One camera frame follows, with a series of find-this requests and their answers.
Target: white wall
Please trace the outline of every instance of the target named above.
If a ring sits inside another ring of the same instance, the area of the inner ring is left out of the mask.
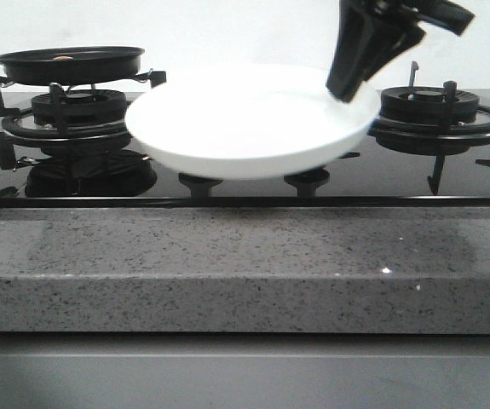
[[[376,75],[375,87],[405,84],[409,63],[417,60],[418,84],[441,85],[453,79],[461,88],[490,88],[490,0],[457,1],[477,15],[464,36],[424,25],[428,37]],[[145,71],[220,60],[327,69],[337,36],[337,4],[337,0],[0,0],[0,54],[129,45],[146,49],[141,60]],[[144,86],[124,81],[113,88]]]

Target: gas burner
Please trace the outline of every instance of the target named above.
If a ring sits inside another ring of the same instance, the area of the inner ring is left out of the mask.
[[[60,104],[62,117],[69,126],[119,121],[127,109],[125,94],[111,89],[71,90],[61,97]],[[32,115],[35,124],[56,126],[51,94],[32,98]]]
[[[458,90],[453,102],[452,124],[474,122],[479,102],[479,96]],[[408,124],[438,125],[450,103],[443,88],[389,88],[381,93],[380,115]]]
[[[122,150],[87,158],[20,158],[16,167],[32,166],[25,186],[27,197],[133,197],[158,179],[149,159]]]
[[[471,147],[490,145],[490,107],[479,97],[457,89],[416,87],[418,64],[412,63],[407,87],[386,89],[382,108],[369,134],[388,149],[417,155],[455,155]]]

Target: black plastic object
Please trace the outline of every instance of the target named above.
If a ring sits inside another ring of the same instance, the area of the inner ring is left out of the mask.
[[[136,47],[34,49],[0,55],[0,64],[19,84],[98,84],[132,78],[143,53]]]
[[[150,81],[150,88],[154,88],[167,82],[167,72],[150,70],[149,72],[136,74],[132,79],[140,83]]]
[[[419,21],[460,35],[473,18],[446,0],[340,0],[339,37],[326,87],[350,102],[363,81],[420,43]]]

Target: black pan support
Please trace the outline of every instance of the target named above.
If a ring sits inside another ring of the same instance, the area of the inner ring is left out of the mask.
[[[326,87],[351,101],[363,81],[419,44],[426,21],[461,35],[474,15],[447,0],[340,0],[339,37]]]

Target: stovetop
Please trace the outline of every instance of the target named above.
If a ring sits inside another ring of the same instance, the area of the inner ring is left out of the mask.
[[[471,92],[490,106],[490,89]],[[5,98],[7,106],[24,109],[32,96],[7,93]],[[132,100],[137,94],[127,96]],[[0,141],[2,131],[0,119]],[[369,135],[353,152],[321,169],[264,180],[212,181],[165,168],[131,140],[109,158],[96,156],[93,164],[84,160],[85,170],[78,164],[83,177],[77,177],[71,194],[61,187],[65,165],[38,147],[13,145],[15,158],[23,158],[23,167],[15,170],[3,163],[1,149],[0,143],[0,207],[490,205],[490,145],[447,156],[423,155],[388,149]],[[118,164],[129,159],[136,166],[118,171]],[[108,178],[96,173],[107,163],[116,166]],[[46,174],[53,177],[46,180]]]

